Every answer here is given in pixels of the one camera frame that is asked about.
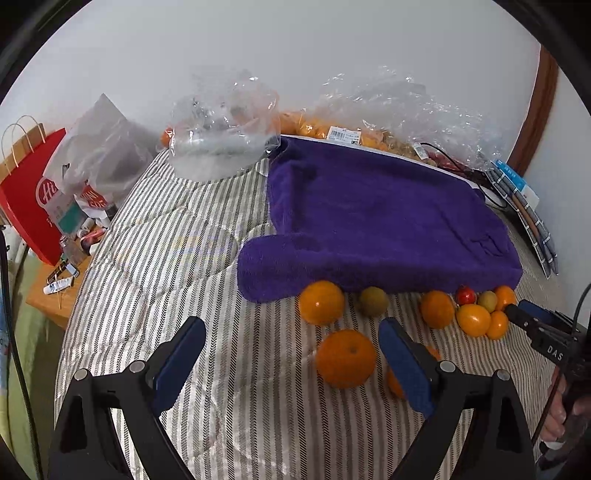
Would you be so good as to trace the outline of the person's right hand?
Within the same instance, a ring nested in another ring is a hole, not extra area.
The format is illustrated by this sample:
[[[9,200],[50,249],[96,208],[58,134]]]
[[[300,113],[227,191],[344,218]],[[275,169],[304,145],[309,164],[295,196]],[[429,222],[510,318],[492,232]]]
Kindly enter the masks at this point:
[[[564,423],[567,418],[566,410],[563,406],[563,394],[567,389],[567,383],[564,378],[560,380],[555,395],[553,397],[549,413],[543,424],[540,437],[545,442],[555,442],[565,433]],[[589,396],[579,398],[574,406],[572,413],[578,416],[589,418],[591,410],[591,399]]]

